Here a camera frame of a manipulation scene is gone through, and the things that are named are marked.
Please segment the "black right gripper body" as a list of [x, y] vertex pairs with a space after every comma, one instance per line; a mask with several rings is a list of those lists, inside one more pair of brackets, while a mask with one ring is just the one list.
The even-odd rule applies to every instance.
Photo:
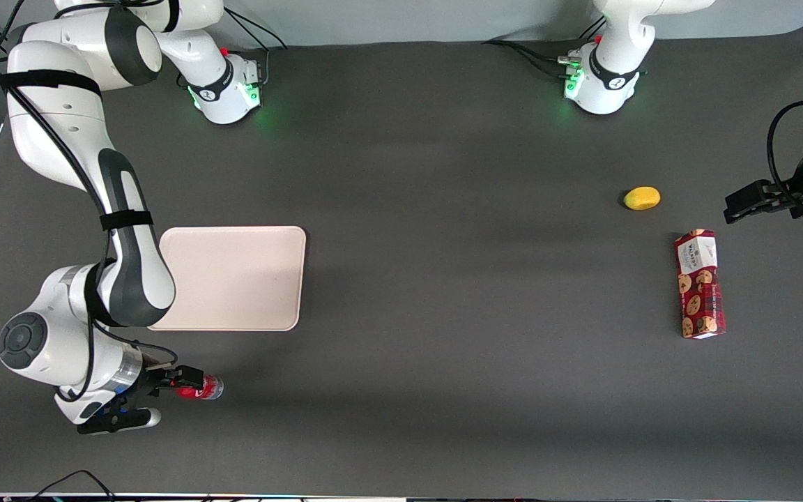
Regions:
[[141, 408], [141, 403], [147, 397], [159, 397], [161, 390], [171, 390], [170, 375], [171, 365], [159, 363], [159, 365], [145, 367], [133, 387], [132, 409]]

